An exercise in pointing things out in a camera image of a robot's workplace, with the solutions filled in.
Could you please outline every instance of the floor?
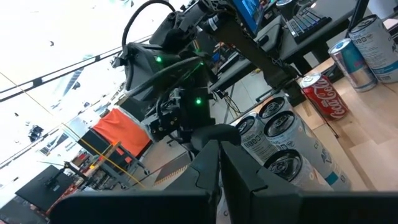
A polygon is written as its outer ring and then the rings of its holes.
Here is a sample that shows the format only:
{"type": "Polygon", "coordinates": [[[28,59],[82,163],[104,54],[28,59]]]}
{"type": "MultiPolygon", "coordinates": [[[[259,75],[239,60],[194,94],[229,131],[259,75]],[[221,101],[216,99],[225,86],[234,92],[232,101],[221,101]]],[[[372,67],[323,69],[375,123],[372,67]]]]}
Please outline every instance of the floor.
{"type": "MultiPolygon", "coordinates": [[[[329,40],[328,45],[332,46],[344,38],[344,34],[341,33],[329,40]]],[[[312,67],[318,65],[312,54],[307,54],[305,58],[312,67]]],[[[336,83],[336,88],[351,110],[347,117],[331,123],[339,135],[338,139],[333,137],[331,129],[308,102],[298,105],[295,108],[296,112],[339,161],[353,182],[353,190],[398,190],[398,177],[394,175],[398,170],[398,167],[394,166],[395,161],[398,161],[395,147],[398,143],[398,119],[394,116],[398,105],[391,103],[398,100],[398,84],[378,85],[369,92],[358,94],[343,79],[336,83]]],[[[256,97],[268,90],[270,87],[260,72],[247,75],[227,92],[232,95],[239,110],[246,111],[255,104],[256,97]]],[[[227,108],[223,100],[211,102],[211,115],[216,118],[217,123],[230,123],[239,116],[239,113],[227,108]]],[[[183,147],[176,144],[170,147],[166,141],[156,144],[145,156],[143,161],[150,170],[156,170],[185,153],[183,147]]],[[[161,190],[178,177],[175,175],[154,186],[158,173],[159,171],[144,179],[142,184],[146,188],[161,190]]],[[[141,170],[134,176],[138,179],[144,178],[141,170]]]]}

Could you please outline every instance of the desk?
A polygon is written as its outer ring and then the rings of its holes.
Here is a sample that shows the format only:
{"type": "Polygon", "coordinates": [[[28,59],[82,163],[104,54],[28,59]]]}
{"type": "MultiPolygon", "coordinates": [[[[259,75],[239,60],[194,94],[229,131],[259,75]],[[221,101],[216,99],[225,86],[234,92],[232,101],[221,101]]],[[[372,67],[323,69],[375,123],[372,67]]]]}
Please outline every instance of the desk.
{"type": "MultiPolygon", "coordinates": [[[[282,29],[282,40],[280,43],[281,47],[279,49],[279,57],[287,63],[296,62],[296,67],[302,73],[307,73],[308,69],[300,69],[300,63],[304,60],[303,56],[314,49],[320,49],[313,52],[314,56],[318,57],[318,60],[321,60],[319,62],[323,62],[325,59],[327,59],[328,56],[325,58],[325,53],[322,53],[322,50],[325,51],[326,41],[347,29],[349,24],[348,18],[352,15],[355,5],[355,0],[318,0],[314,10],[318,11],[324,16],[331,17],[332,21],[299,44],[294,41],[294,38],[289,33],[289,30],[282,29]],[[336,9],[336,5],[339,5],[339,10],[333,10],[336,9]]],[[[257,36],[264,35],[272,28],[273,24],[271,22],[265,26],[265,28],[260,30],[257,36]]],[[[266,52],[270,50],[267,43],[262,46],[262,48],[266,52]]],[[[256,66],[247,59],[237,61],[234,65],[227,69],[227,71],[220,75],[220,80],[210,86],[210,89],[212,91],[226,90],[240,79],[245,77],[248,73],[252,72],[254,69],[256,69],[256,66]]]]}

